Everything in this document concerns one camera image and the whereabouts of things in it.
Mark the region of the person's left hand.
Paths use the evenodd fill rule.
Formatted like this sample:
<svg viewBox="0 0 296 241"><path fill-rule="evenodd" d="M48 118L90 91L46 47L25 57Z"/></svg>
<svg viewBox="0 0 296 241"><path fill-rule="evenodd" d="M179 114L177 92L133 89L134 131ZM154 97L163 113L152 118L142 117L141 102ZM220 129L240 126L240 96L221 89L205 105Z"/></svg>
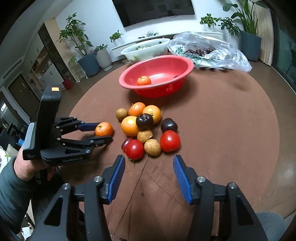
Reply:
<svg viewBox="0 0 296 241"><path fill-rule="evenodd" d="M50 167L42 160L24 160L23 147L21 147L14 162L14 171L17 177L22 181L30 181L35 173L41 170L46 170L46 177L49 181L53 177L56 167Z"/></svg>

